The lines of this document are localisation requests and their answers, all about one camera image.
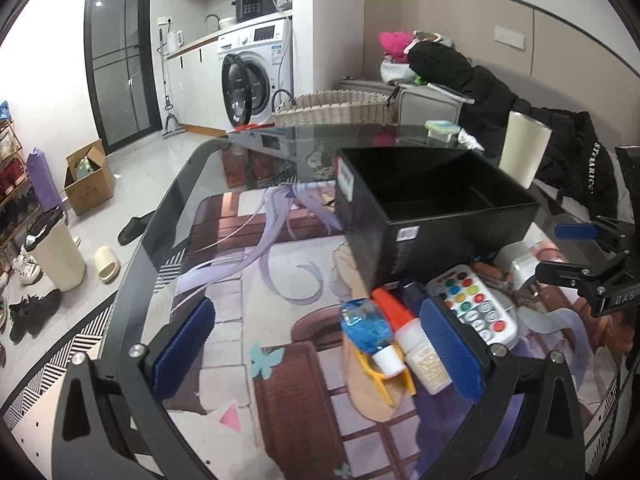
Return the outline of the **wooden shoe rack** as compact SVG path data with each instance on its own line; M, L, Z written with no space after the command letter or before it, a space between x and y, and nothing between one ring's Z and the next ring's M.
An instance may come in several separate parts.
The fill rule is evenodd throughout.
M1 103L1 269L11 271L27 227L41 208L29 180L23 145L17 136L9 103Z

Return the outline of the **yellow plastic clip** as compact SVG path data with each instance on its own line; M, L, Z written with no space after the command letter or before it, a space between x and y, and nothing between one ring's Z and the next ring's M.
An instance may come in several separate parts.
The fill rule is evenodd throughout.
M378 395L383 399L390 408L396 408L404 393L409 396L416 394L416 386L405 365L402 370L395 375L386 375L382 370L376 368L376 364L372 356L360 351L352 350L352 354L356 356L358 366L361 368L363 375L375 385Z

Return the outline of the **cardboard box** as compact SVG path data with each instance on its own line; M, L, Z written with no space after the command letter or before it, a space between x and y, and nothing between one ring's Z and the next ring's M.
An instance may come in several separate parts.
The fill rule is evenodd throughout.
M113 197L115 178L101 140L69 154L66 165L64 192L78 217Z

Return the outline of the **purple rolled mat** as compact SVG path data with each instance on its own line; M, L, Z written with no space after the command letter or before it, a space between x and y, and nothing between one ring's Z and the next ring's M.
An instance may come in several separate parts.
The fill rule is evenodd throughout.
M26 168L30 183L37 200L44 211L62 206L62 200L56 187L46 155L39 148L33 148L26 159Z

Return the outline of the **black jacket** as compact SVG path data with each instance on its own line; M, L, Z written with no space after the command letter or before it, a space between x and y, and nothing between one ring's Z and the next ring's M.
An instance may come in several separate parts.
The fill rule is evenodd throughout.
M524 186L538 180L559 200L581 204L590 218L617 216L614 166L587 112L533 106L488 68L442 44L418 42L408 62L424 81L465 97L459 125L501 156L512 179Z

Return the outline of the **black framed glass door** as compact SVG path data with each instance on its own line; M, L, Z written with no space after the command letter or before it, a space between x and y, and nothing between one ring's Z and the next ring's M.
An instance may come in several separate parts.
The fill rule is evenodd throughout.
M86 0L84 49L96 131L113 153L160 130L151 0Z

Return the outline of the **black slipper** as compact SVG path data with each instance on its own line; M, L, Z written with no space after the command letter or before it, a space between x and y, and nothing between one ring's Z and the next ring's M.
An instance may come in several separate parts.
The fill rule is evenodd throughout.
M151 222L155 211L152 210L142 217L132 217L119 232L117 240L120 246L127 246L140 237Z

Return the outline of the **green sponge pack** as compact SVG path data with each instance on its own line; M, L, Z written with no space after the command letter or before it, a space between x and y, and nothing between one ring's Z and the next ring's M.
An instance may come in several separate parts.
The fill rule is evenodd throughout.
M456 142L461 131L459 125L448 120L428 120L425 129L429 138L445 143Z

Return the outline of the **black shoe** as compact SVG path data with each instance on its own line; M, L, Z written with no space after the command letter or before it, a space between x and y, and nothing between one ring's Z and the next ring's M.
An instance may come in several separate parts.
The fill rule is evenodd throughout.
M10 304L11 341L19 344L26 335L37 337L58 312L61 301L62 292L55 288L44 296L26 296L17 304Z

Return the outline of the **blue bottle white cap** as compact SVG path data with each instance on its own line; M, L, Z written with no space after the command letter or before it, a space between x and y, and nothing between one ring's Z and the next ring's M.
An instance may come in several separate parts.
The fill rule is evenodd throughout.
M343 302L340 313L343 332L357 349L372 356L378 370L388 376L402 370L405 363L394 347L390 323L371 299Z

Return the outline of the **white remote colourful buttons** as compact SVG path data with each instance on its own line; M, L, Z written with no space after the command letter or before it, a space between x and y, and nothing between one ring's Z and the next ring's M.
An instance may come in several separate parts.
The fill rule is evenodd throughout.
M518 324L469 266L454 266L429 281L426 289L444 300L458 320L472 326L488 346L503 344L512 349L518 342Z

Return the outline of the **white wall switch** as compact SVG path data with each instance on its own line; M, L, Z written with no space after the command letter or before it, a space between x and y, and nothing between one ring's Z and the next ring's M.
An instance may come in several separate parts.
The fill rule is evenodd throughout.
M496 25L494 39L499 44L505 44L522 51L525 50L525 36L520 32L514 32L514 30Z

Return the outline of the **black organizer box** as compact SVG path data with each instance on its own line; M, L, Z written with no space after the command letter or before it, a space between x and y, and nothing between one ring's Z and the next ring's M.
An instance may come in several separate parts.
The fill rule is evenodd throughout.
M427 282L521 240L534 196L472 151L342 148L335 212L363 284Z

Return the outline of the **black rice cooker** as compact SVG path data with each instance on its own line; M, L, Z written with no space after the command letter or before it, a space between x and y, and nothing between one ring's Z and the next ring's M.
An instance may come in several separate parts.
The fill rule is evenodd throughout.
M277 11L278 0L234 0L235 21L243 23Z

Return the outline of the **beige slipper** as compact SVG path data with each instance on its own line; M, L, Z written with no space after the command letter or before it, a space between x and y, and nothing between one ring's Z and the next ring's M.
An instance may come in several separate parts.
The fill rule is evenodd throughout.
M117 278L120 271L120 261L110 246L101 246L94 254L93 262L102 283L110 284Z

